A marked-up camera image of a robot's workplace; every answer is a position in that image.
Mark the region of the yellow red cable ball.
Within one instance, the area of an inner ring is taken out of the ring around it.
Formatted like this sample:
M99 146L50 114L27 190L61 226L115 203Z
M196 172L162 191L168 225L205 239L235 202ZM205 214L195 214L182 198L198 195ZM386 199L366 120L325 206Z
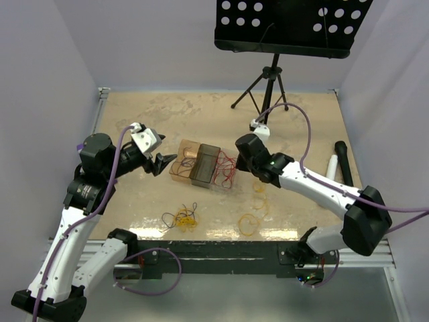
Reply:
M196 213L197 207L198 203L193 202L191 207L183 204L176 213L163 213L161 220L165 228L161 229L160 232L165 233L173 228L178 228L182 232L193 232L200 222L200 217Z

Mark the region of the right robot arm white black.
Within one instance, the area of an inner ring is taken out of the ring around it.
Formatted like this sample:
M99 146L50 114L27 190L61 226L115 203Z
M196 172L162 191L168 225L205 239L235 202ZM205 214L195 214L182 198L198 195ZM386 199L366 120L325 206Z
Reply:
M281 152L272 154L255 134L240 137L235 146L237 169L250 172L261 182L298 193L334 213L342 223L312 227L287 253L300 266L312 264L323 254L349 248L370 256L392 225L380 192L329 180Z

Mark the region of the grey transparent bin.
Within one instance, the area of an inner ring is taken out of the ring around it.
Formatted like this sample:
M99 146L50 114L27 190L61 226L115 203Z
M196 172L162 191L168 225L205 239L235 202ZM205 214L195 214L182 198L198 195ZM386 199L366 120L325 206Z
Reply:
M192 185L205 189L210 188L220 151L221 148L218 146L200 145L195 165L190 173Z

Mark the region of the orange transparent bin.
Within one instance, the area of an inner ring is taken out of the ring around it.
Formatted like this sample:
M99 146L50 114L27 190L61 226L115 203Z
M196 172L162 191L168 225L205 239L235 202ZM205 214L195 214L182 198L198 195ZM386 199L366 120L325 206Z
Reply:
M184 184L191 184L190 174L198 155L200 142L183 139L178 148L177 159L172 163L169 174L171 179Z

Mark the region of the clear transparent bin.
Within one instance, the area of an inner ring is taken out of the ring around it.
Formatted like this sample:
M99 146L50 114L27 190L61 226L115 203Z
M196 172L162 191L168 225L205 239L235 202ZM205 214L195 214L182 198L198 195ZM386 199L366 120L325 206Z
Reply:
M237 158L235 151L222 148L217 160L217 166L212 176L210 189L215 192L229 193L235 186L237 174Z

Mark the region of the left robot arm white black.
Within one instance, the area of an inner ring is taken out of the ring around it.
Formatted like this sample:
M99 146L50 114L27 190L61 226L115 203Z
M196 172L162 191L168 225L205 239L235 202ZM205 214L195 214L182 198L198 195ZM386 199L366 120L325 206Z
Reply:
M137 168L159 175L176 158L152 152L164 136L150 128L127 127L131 141L114 144L105 133L87 137L79 150L80 164L64 199L58 230L37 276L15 292L11 304L46 321L78 321L95 286L119 262L139 255L137 236L124 229L108 234L101 249L84 265L78 262L93 229L115 193L116 180Z

